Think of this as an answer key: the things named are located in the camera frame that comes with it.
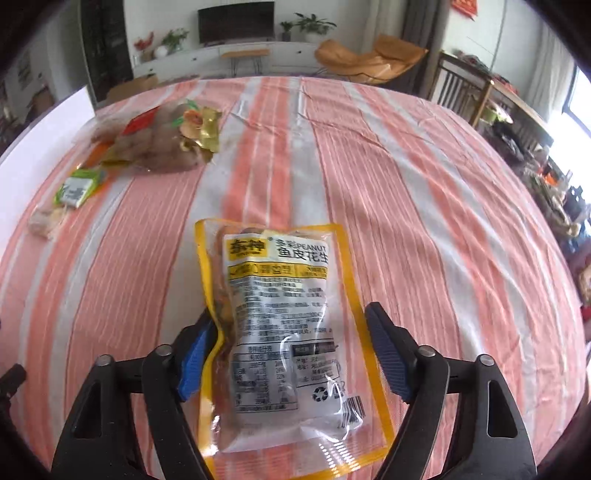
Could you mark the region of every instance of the white cabinet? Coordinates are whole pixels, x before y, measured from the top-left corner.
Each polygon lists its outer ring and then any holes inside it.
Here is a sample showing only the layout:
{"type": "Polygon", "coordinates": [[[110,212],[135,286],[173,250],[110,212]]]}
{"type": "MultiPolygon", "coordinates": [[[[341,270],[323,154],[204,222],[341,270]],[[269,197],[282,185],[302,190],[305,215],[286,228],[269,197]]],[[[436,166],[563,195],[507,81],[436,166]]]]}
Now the white cabinet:
{"type": "Polygon", "coordinates": [[[275,42],[273,44],[272,64],[274,67],[320,68],[314,58],[318,45],[300,42],[275,42]]]}
{"type": "MultiPolygon", "coordinates": [[[[258,42],[222,45],[218,47],[200,48],[198,50],[173,53],[163,59],[152,60],[134,68],[134,77],[155,73],[161,82],[182,79],[187,76],[201,75],[202,78],[212,76],[230,76],[230,59],[221,56],[229,51],[261,50],[268,48],[269,56],[263,57],[263,74],[311,73],[320,68],[314,58],[318,46],[301,42],[258,42]]],[[[251,58],[245,57],[238,63],[237,75],[254,74],[251,58]]]]}
{"type": "Polygon", "coordinates": [[[223,69],[216,47],[173,53],[163,59],[152,60],[134,68],[134,77],[155,73],[161,82],[187,76],[207,76],[223,69]]]}

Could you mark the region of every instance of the green plant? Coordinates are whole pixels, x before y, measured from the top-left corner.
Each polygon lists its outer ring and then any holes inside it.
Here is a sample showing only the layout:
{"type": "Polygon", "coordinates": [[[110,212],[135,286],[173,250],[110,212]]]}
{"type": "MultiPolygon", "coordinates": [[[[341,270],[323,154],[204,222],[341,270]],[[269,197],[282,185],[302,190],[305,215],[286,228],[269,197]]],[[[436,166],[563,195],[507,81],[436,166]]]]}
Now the green plant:
{"type": "Polygon", "coordinates": [[[336,27],[336,24],[326,21],[325,18],[318,18],[315,14],[311,14],[307,17],[296,12],[296,15],[300,17],[300,19],[295,24],[300,27],[301,32],[326,35],[331,28],[336,27]]]}
{"type": "Polygon", "coordinates": [[[289,30],[291,30],[294,26],[293,22],[281,22],[279,25],[281,25],[283,27],[283,31],[284,32],[289,32],[289,30]]]}
{"type": "Polygon", "coordinates": [[[162,45],[167,47],[170,51],[174,51],[181,46],[183,40],[189,36],[189,31],[186,28],[177,28],[170,30],[162,39],[162,45]]]}

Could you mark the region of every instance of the orange chair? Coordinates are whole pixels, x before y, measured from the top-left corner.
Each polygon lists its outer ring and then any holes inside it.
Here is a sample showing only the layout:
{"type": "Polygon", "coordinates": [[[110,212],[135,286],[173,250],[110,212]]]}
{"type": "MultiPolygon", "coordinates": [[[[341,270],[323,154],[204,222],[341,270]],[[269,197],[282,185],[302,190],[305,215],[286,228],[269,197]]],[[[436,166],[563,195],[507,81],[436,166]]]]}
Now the orange chair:
{"type": "Polygon", "coordinates": [[[351,82],[378,85],[402,75],[427,52],[425,48],[382,34],[369,53],[357,55],[335,40],[326,40],[314,56],[330,73],[347,77],[351,82]]]}

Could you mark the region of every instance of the snack wrapper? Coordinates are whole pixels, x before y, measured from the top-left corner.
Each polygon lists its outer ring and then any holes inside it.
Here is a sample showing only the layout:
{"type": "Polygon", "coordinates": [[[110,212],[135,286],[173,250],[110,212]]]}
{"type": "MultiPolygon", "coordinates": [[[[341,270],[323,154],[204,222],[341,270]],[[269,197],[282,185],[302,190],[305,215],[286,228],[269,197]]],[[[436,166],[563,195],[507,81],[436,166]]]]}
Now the snack wrapper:
{"type": "Polygon", "coordinates": [[[221,113],[194,101],[164,103],[132,119],[103,164],[126,161],[148,171],[183,171],[219,151],[221,113]]]}
{"type": "Polygon", "coordinates": [[[57,191],[55,203],[74,208],[80,207],[100,184],[102,172],[79,168],[70,174],[57,191]]]}
{"type": "Polygon", "coordinates": [[[215,478],[335,478],[383,458],[394,431],[343,229],[206,219],[196,241],[218,331],[197,445],[215,478]]]}
{"type": "Polygon", "coordinates": [[[29,218],[29,231],[51,240],[59,231],[66,215],[67,207],[64,205],[37,206],[29,218]]]}

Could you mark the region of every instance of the metal screw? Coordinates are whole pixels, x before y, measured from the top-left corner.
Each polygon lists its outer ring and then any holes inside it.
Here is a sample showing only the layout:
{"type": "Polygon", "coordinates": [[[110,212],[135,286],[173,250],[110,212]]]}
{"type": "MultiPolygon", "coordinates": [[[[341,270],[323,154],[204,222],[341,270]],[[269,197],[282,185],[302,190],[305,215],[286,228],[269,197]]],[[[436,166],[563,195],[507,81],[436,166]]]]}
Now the metal screw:
{"type": "Polygon", "coordinates": [[[113,357],[110,355],[101,355],[96,359],[95,365],[98,367],[105,367],[113,361],[113,357]]]}
{"type": "Polygon", "coordinates": [[[173,353],[173,348],[167,343],[156,347],[156,355],[169,356],[173,353]]]}
{"type": "Polygon", "coordinates": [[[481,355],[478,359],[482,365],[486,365],[487,367],[492,367],[495,364],[495,359],[487,354],[481,355]]]}
{"type": "Polygon", "coordinates": [[[432,346],[421,345],[418,348],[418,353],[422,356],[435,356],[435,349],[432,346]]]}

